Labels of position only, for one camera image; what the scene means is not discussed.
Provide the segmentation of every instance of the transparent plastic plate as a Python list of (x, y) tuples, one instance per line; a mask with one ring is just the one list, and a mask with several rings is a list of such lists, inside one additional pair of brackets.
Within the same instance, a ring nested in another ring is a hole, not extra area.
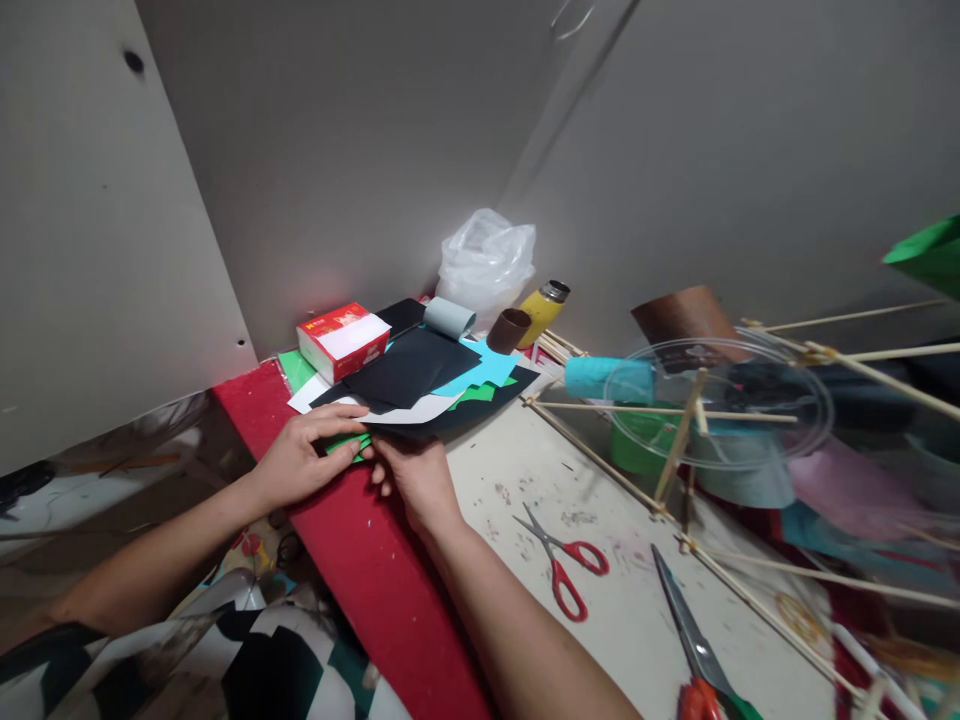
[[(604, 399), (612, 405), (683, 410), (700, 367), (707, 369), (701, 393), (707, 411), (793, 416), (797, 422), (708, 419), (709, 433), (701, 436), (693, 420), (682, 462), (717, 470), (756, 469), (807, 455), (830, 434), (833, 404), (816, 376), (794, 356), (741, 340), (690, 338), (646, 347), (614, 368)], [(644, 377), (647, 368), (650, 377)], [(639, 418), (651, 416), (612, 415), (627, 437), (661, 457), (669, 454), (681, 420), (679, 415), (656, 416), (656, 423), (640, 423)]]

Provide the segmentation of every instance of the scissors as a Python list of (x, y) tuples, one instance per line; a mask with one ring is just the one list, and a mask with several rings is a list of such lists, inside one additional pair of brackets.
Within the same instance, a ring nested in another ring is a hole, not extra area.
[(650, 548), (657, 563), (657, 572), (660, 573), (660, 582), (663, 583), (663, 592), (680, 631), (683, 651), (693, 672), (692, 682), (680, 690), (680, 720), (723, 720), (718, 700), (729, 720), (763, 720), (753, 705), (733, 691), (713, 648), (697, 627), (687, 601), (673, 579), (673, 573), (657, 546), (651, 545)]
[[(530, 512), (530, 508), (527, 507), (526, 503), (523, 504), (523, 508), (527, 511), (527, 515), (530, 516), (530, 522), (528, 523), (524, 520), (521, 520), (516, 515), (514, 515), (513, 518), (518, 523), (523, 525), (527, 530), (540, 538), (540, 542), (543, 543), (543, 548), (547, 551), (547, 555), (550, 557), (551, 574), (553, 575), (553, 596), (557, 599), (557, 605), (560, 606), (563, 614), (573, 622), (583, 622), (587, 619), (587, 606), (583, 604), (580, 594), (573, 586), (573, 583), (570, 582), (570, 578), (567, 577), (567, 573), (563, 569), (563, 566), (560, 565), (560, 561), (554, 557), (553, 548), (550, 547), (550, 545), (556, 545), (594, 575), (606, 575), (609, 573), (610, 563), (607, 562), (607, 558), (604, 557), (603, 553), (597, 550), (597, 548), (590, 543), (585, 543), (580, 540), (572, 543), (563, 543), (552, 535), (547, 535), (544, 529), (540, 526), (540, 523), (538, 523), (537, 519), (533, 516), (533, 513)], [(591, 562), (587, 557), (584, 556), (584, 550), (593, 555), (595, 562)], [(570, 597), (573, 598), (573, 601), (577, 605), (576, 612), (573, 612), (573, 610), (571, 610), (567, 605), (567, 601), (564, 599), (563, 593), (560, 591), (561, 587), (566, 588), (567, 592), (570, 594)]]

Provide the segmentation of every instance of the white plastic bag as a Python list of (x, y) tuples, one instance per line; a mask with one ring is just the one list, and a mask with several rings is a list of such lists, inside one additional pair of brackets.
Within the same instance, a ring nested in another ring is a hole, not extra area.
[(477, 314), (474, 335), (486, 335), (533, 277), (534, 225), (514, 227), (499, 213), (477, 210), (443, 241), (437, 297)]

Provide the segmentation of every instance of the small cardboard box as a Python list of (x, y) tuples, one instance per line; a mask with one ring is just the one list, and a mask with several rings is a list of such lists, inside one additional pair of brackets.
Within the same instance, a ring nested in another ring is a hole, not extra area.
[(331, 385), (383, 355), (389, 337), (390, 326), (357, 303), (297, 327), (300, 354)]

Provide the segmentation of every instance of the yellow thermos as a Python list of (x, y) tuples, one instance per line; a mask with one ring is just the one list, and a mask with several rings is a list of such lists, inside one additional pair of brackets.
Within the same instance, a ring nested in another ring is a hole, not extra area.
[(546, 330), (550, 323), (557, 319), (557, 315), (563, 310), (563, 303), (570, 294), (570, 288), (559, 280), (551, 280), (539, 290), (530, 294), (520, 309), (523, 310), (533, 321), (530, 329), (521, 338), (517, 345), (517, 350), (525, 350), (540, 337), (540, 333)]

